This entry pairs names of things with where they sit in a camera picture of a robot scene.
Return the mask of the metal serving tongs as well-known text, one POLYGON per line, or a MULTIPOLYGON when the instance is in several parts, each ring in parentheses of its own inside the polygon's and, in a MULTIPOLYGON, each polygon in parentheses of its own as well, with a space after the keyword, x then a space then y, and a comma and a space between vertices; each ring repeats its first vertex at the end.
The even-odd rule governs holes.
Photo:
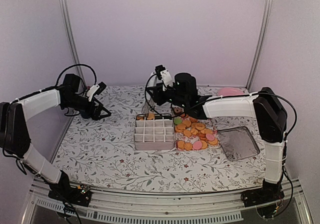
POLYGON ((155 108, 154 101, 151 98, 150 99, 146 98, 141 109, 141 114, 145 118, 147 118, 149 116, 149 113, 151 113, 154 110, 154 108, 155 108))

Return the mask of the orange flower cookie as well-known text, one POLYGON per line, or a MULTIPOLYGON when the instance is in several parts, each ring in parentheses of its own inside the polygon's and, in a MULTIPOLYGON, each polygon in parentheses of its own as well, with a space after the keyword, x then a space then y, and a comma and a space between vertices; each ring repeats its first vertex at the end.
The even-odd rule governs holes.
POLYGON ((147 117, 146 117, 147 120, 154 120, 155 119, 155 114, 154 113, 148 113, 147 117))

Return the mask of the orange swirl cookie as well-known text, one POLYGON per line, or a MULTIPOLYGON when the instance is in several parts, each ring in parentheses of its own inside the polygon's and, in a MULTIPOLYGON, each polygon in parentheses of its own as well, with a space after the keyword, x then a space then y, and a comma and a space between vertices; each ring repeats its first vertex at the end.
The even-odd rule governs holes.
POLYGON ((143 117, 143 116, 138 116, 137 118, 136 118, 136 120, 137 121, 142 121, 142 120, 144 120, 145 118, 143 117))

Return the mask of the metal tin with white dividers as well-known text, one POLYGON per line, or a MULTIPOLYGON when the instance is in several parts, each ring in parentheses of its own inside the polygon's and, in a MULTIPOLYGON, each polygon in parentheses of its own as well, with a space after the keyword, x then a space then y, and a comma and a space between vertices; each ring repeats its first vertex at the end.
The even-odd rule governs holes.
POLYGON ((139 114, 135 117, 134 145, 137 151, 164 151, 175 146, 175 131, 172 115, 155 114, 153 120, 137 120, 144 117, 139 114))

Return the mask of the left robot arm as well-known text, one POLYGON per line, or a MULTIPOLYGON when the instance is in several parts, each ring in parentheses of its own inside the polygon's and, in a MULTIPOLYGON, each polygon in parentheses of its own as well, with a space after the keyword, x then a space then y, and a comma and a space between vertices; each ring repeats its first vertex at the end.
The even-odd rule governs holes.
POLYGON ((105 83, 95 83, 79 94, 80 80, 75 74, 66 74, 62 84, 0 104, 2 155, 14 159, 22 170, 29 169, 55 185, 54 191, 63 201, 74 197, 74 189, 68 185, 68 175, 48 160, 49 147, 56 146, 62 126, 67 123, 58 109, 72 109, 94 121, 111 115, 96 99, 105 90, 105 83))

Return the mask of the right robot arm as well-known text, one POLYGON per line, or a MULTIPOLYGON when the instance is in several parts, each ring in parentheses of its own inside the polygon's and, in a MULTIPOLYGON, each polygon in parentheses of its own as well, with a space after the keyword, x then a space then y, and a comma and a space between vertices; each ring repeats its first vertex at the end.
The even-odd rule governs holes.
POLYGON ((198 120, 216 117, 255 118, 266 155, 264 182, 267 184, 259 190, 258 197, 262 202, 269 202, 278 194, 276 184, 283 177, 285 146, 289 134, 288 113, 280 102, 280 96, 269 87, 240 95, 200 95, 196 79, 185 72, 176 74, 174 79, 170 75, 155 73, 150 79, 156 81, 152 85, 146 84, 144 92, 158 106, 170 103, 198 120))

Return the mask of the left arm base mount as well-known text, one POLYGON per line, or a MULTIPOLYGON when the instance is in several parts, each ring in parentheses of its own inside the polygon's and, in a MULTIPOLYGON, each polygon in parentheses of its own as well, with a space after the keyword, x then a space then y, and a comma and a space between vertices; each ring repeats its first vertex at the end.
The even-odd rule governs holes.
POLYGON ((50 184, 48 197, 72 205, 88 207, 92 198, 92 192, 82 185, 78 187, 61 187, 57 184, 50 184))

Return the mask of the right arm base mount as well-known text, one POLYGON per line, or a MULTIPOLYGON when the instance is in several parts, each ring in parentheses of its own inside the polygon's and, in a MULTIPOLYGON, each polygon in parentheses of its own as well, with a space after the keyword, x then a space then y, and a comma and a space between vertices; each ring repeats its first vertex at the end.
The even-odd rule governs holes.
POLYGON ((248 189, 241 193, 240 199, 245 207, 252 207, 278 201, 285 197, 280 184, 264 183, 262 187, 248 189))

